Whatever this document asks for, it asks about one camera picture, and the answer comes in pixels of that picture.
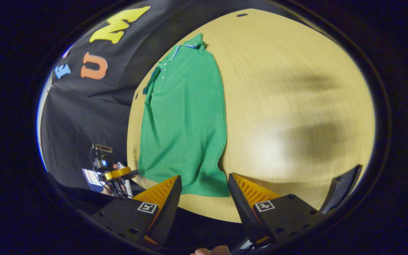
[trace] mounting hole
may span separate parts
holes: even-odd
[[[279,227],[279,228],[275,229],[275,233],[281,233],[282,231],[284,231],[283,227]]]
[[[138,230],[134,228],[129,229],[129,232],[130,234],[138,234]]]

